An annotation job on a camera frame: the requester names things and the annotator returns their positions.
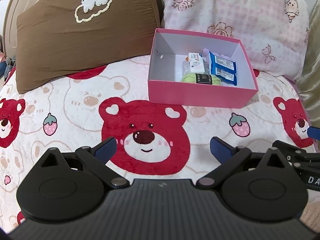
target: pink heart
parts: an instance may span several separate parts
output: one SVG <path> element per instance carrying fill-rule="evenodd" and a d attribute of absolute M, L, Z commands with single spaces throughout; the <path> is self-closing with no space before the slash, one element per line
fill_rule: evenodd
<path fill-rule="evenodd" d="M 7 185 L 7 184 L 9 184 L 10 182 L 11 182 L 10 177 L 9 177 L 9 176 L 5 176 L 5 178 L 4 178 L 4 184 Z"/>

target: bedsheet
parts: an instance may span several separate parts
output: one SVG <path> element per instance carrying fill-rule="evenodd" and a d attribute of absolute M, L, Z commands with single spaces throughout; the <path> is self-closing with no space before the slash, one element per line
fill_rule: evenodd
<path fill-rule="evenodd" d="M 15 73 L 0 92 L 0 226 L 23 220 L 16 190 L 49 147 L 95 146 L 108 136 L 117 153 L 107 163 L 135 178 L 190 178 L 219 165 L 211 137 L 264 152 L 275 140 L 315 152 L 298 95 L 283 77 L 255 71 L 259 92 L 242 109 L 159 105 L 148 101 L 150 56 L 55 79 L 19 95 Z"/>

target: pink box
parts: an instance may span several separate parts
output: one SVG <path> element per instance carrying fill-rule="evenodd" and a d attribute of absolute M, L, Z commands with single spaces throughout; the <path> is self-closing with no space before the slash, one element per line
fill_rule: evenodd
<path fill-rule="evenodd" d="M 203 49 L 236 62 L 237 86 L 180 82 L 182 62 Z M 156 29 L 149 75 L 149 100 L 158 104 L 242 108 L 258 92 L 257 80 L 240 40 L 209 33 Z"/>

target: pink pillowcase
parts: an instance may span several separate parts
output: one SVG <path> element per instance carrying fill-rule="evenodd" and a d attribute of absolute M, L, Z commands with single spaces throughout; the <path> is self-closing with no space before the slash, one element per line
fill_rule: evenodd
<path fill-rule="evenodd" d="M 164 0 L 162 27 L 240 39 L 253 68 L 301 76 L 309 18 L 304 0 Z"/>

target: gold fabric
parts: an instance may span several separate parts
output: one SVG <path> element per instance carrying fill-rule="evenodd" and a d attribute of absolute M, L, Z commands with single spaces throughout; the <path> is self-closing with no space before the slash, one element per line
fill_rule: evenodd
<path fill-rule="evenodd" d="M 310 17 L 306 59 L 297 86 L 313 126 L 320 127 L 320 0 Z"/>

